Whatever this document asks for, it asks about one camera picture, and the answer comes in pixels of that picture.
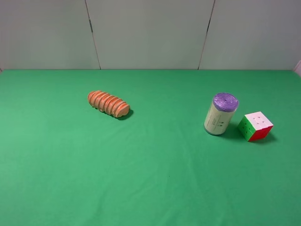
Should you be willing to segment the stickerless magic cube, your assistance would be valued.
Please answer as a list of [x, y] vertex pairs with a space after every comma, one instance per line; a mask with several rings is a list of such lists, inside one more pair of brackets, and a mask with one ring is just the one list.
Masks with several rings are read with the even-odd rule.
[[238, 130], [248, 142], [265, 138], [273, 128], [273, 123], [262, 113], [254, 112], [245, 114]]

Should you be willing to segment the sliced orange bread loaf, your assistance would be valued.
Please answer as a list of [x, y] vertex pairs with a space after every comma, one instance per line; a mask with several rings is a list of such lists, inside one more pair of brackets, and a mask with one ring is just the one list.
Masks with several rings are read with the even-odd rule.
[[87, 100], [93, 108], [114, 118], [123, 117], [130, 111], [126, 101], [101, 90], [91, 91]]

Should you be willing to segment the purple garbage bag roll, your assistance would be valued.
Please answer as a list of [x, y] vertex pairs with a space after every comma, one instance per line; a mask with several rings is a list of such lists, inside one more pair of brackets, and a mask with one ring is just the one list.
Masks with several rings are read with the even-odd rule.
[[238, 104], [238, 99], [230, 93], [216, 94], [206, 115], [205, 130], [214, 136], [223, 134], [237, 110]]

